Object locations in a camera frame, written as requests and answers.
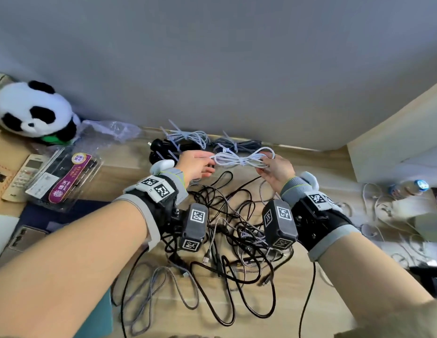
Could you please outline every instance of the water bottle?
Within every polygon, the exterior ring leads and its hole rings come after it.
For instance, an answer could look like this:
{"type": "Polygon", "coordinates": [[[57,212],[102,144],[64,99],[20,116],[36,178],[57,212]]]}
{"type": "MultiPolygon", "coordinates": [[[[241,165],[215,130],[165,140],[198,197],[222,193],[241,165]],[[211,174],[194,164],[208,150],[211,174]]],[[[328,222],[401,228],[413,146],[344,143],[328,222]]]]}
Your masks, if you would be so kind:
{"type": "Polygon", "coordinates": [[[401,184],[391,185],[388,193],[396,200],[405,199],[411,196],[418,196],[430,188],[425,180],[408,180],[401,184]]]}

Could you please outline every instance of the calculator screen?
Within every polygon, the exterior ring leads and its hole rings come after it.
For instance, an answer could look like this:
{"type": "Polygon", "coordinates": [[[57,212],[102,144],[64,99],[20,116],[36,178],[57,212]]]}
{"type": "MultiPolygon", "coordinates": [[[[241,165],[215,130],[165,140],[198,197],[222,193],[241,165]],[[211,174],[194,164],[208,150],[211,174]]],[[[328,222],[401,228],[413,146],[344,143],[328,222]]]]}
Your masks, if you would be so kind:
{"type": "Polygon", "coordinates": [[[42,164],[43,161],[29,160],[26,164],[26,167],[29,167],[31,169],[39,169],[42,164]]]}

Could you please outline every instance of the clear plastic container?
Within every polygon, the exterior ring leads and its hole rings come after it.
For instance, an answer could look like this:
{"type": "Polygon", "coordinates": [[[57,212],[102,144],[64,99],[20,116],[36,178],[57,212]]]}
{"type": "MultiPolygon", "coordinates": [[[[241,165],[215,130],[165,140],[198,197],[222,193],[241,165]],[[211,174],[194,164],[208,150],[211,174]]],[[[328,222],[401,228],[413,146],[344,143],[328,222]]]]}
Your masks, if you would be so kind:
{"type": "Polygon", "coordinates": [[[391,185],[388,193],[395,199],[401,200],[411,196],[419,196],[430,188],[425,180],[408,180],[401,184],[391,185]]]}
{"type": "Polygon", "coordinates": [[[66,212],[102,165],[99,157],[68,146],[58,150],[26,187],[29,201],[66,212]]]}

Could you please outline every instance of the gray strap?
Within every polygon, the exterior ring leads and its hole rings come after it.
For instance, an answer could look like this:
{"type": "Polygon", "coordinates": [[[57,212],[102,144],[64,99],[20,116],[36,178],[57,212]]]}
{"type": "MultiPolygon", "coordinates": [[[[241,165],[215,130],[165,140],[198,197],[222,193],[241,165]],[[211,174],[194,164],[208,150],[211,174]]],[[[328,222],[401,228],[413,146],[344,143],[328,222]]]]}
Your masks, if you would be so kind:
{"type": "Polygon", "coordinates": [[[323,253],[338,239],[348,235],[349,233],[360,233],[359,230],[351,224],[346,224],[334,229],[319,241],[308,253],[311,262],[317,261],[323,253]]]}
{"type": "Polygon", "coordinates": [[[175,183],[178,189],[175,205],[178,206],[189,195],[186,191],[186,185],[184,184],[184,173],[173,167],[171,169],[165,169],[159,174],[169,177],[175,183]]]}
{"type": "Polygon", "coordinates": [[[133,204],[137,209],[139,209],[143,218],[145,218],[146,226],[148,227],[148,237],[146,238],[144,244],[145,243],[148,244],[149,250],[153,249],[156,246],[156,244],[158,244],[159,241],[161,240],[161,234],[159,232],[158,226],[156,225],[156,222],[154,221],[153,215],[151,214],[151,211],[148,208],[148,205],[145,204],[145,202],[142,199],[138,198],[135,195],[130,195],[128,193],[121,195],[120,197],[116,198],[114,201],[117,200],[126,200],[131,204],[133,204]]]}
{"type": "Polygon", "coordinates": [[[284,184],[280,196],[290,207],[293,207],[307,191],[312,191],[311,185],[300,177],[294,177],[284,184]]]}

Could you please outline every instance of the panda plush toy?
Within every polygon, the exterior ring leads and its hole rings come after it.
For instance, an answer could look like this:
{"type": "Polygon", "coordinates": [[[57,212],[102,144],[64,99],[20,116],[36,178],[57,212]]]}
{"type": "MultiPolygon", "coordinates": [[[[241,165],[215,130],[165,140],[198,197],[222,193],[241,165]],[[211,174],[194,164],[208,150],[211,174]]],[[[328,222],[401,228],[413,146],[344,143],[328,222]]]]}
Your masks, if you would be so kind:
{"type": "Polygon", "coordinates": [[[52,86],[30,81],[0,90],[0,125],[47,144],[68,145],[77,138],[80,119],[52,86]]]}

